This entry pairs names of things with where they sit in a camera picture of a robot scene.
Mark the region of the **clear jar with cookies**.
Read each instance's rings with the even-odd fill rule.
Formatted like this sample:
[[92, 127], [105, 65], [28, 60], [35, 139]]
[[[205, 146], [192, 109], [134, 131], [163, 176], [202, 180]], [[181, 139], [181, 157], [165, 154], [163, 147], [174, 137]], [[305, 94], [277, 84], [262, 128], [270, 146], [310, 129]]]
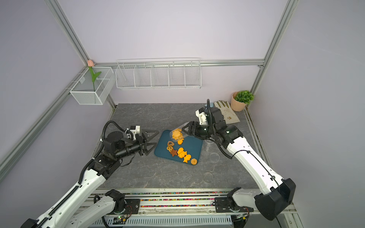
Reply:
[[205, 151], [210, 151], [213, 148], [213, 146], [215, 145], [214, 142], [211, 140], [205, 140], [203, 144], [204, 144]]

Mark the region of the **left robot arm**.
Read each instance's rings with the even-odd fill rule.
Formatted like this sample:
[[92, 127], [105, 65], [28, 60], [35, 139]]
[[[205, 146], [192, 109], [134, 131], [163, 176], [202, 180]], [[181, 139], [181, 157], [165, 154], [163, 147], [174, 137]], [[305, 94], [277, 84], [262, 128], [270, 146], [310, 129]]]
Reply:
[[123, 129], [114, 121], [107, 121], [102, 130], [101, 147], [97, 154], [83, 167], [78, 182], [49, 210], [37, 219], [27, 219], [23, 228], [88, 227], [109, 213], [133, 213], [133, 207], [125, 201], [125, 194], [110, 190], [104, 197], [82, 213], [75, 212], [118, 168], [123, 158], [136, 154], [148, 155], [157, 144], [151, 140], [158, 136], [157, 130], [141, 130], [139, 126]]

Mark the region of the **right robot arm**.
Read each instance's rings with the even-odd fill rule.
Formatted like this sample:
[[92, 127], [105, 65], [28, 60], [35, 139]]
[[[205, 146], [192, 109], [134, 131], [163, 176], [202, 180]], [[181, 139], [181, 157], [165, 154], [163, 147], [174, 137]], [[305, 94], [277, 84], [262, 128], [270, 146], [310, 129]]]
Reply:
[[267, 220], [274, 220], [293, 201], [296, 184], [290, 178], [283, 179], [250, 146], [243, 133], [234, 125], [227, 124], [221, 110], [206, 107], [196, 111], [198, 121], [190, 121], [180, 126], [182, 137], [192, 136], [200, 140], [212, 141], [222, 154], [236, 158], [255, 180], [258, 191], [246, 191], [241, 187], [227, 195], [225, 204], [219, 206], [233, 212], [243, 207], [257, 209]]

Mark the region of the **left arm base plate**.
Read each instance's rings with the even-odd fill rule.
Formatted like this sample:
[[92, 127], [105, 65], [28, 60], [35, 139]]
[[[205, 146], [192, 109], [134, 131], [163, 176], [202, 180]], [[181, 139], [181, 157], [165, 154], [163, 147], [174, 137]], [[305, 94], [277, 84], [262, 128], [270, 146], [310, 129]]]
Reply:
[[138, 214], [140, 209], [140, 199], [119, 199], [116, 201], [115, 207], [112, 210], [111, 214], [125, 214], [125, 215], [134, 215]]

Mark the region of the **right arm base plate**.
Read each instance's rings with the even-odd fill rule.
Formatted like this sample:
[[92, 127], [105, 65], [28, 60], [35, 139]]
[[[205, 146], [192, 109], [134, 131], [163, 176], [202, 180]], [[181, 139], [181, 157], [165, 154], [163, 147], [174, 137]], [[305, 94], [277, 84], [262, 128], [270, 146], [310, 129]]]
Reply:
[[212, 203], [212, 206], [215, 207], [215, 211], [217, 213], [229, 213], [229, 212], [243, 212], [243, 213], [251, 213], [254, 212], [254, 208], [238, 206], [233, 199], [228, 197], [216, 197]]

